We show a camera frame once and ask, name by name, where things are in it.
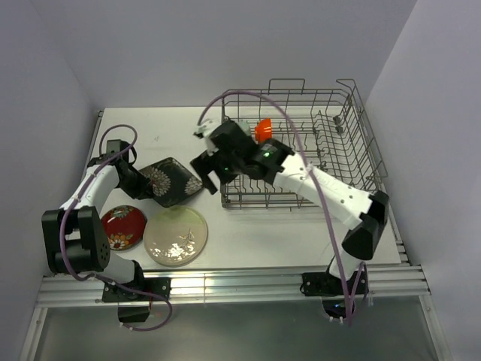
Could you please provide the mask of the green cup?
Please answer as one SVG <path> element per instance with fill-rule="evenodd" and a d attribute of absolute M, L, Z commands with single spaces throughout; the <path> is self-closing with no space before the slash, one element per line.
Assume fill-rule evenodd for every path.
<path fill-rule="evenodd" d="M 241 129 L 243 130 L 244 133 L 246 133 L 247 135 L 250 134 L 250 125 L 247 121 L 240 120 L 238 122 L 238 125 L 239 125 L 239 127 L 241 127 Z"/>

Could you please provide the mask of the black square floral plate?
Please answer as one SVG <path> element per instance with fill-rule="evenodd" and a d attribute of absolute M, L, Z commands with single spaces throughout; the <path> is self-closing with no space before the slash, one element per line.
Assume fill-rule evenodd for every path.
<path fill-rule="evenodd" d="M 140 173 L 150 180 L 153 199 L 163 208 L 185 202 L 203 190 L 203 183 L 173 157 L 148 165 Z"/>

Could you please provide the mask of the orange bowl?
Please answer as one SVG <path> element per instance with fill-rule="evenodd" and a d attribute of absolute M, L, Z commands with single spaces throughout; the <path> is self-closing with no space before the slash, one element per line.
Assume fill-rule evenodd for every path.
<path fill-rule="evenodd" d="M 259 121 L 255 127 L 255 140 L 257 143 L 262 143 L 272 138 L 272 123 L 271 118 L 264 118 Z"/>

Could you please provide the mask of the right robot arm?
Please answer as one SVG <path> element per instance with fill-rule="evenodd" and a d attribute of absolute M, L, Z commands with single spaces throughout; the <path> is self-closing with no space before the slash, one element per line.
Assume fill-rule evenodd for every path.
<path fill-rule="evenodd" d="M 386 227 L 386 193 L 369 193 L 345 184 L 274 138 L 258 143 L 249 126 L 232 120 L 206 120 L 194 135 L 204 141 L 206 149 L 190 164 L 210 193 L 217 191 L 210 173 L 221 184 L 244 175 L 295 193 L 346 226 L 348 232 L 342 243 L 333 244 L 334 256 L 315 285 L 321 296 L 353 292 L 363 263 L 373 258 Z"/>

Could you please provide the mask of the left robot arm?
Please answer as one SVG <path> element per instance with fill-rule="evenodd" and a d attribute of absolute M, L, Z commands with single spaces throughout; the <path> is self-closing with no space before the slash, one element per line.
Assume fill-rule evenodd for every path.
<path fill-rule="evenodd" d="M 147 293 L 144 272 L 137 261 L 112 254 L 99 216 L 108 196 L 119 188 L 131 199 L 153 197 L 150 180 L 135 167 L 129 155 L 133 144 L 107 142 L 106 152 L 90 160 L 85 178 L 74 195 L 41 218 L 49 269 L 78 281 L 98 278 L 129 300 Z"/>

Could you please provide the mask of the red floral small plate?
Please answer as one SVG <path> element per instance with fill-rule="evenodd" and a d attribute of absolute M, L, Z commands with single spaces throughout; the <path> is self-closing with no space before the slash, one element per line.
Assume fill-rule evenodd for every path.
<path fill-rule="evenodd" d="M 147 219 L 144 213 L 131 205 L 110 209 L 101 218 L 112 251 L 129 250 L 142 241 Z"/>

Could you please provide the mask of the cream green round plate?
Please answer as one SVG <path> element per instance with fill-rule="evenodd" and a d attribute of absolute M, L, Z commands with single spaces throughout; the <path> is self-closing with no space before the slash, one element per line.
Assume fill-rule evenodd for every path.
<path fill-rule="evenodd" d="M 176 268 L 200 256 L 208 240 L 207 221 L 191 207 L 174 206 L 151 217 L 144 230 L 144 248 L 156 263 Z"/>

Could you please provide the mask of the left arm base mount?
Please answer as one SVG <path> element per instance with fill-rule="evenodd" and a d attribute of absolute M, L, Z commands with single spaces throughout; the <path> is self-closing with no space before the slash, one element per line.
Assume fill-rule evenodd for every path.
<path fill-rule="evenodd" d="M 139 290 L 132 287 L 127 290 L 126 285 L 104 284 L 101 301 L 106 304 L 117 305 L 117 316 L 123 325 L 134 326 L 144 323 L 151 315 L 155 301 L 164 302 L 168 313 L 161 325 L 165 325 L 172 317 L 173 307 L 170 303 L 171 279 L 168 277 L 147 278 Z"/>

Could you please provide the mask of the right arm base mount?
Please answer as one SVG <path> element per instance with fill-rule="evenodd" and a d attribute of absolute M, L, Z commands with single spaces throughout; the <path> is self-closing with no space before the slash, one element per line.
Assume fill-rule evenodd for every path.
<path fill-rule="evenodd" d="M 330 275 L 328 272 L 305 272 L 302 275 L 299 291 L 306 297 L 322 298 L 322 306 L 329 320 L 345 321 L 348 311 L 348 302 L 344 295 L 341 279 Z M 366 272 L 355 271 L 346 282 L 348 300 L 352 301 L 351 312 L 355 312 L 356 296 L 368 296 L 368 277 Z"/>

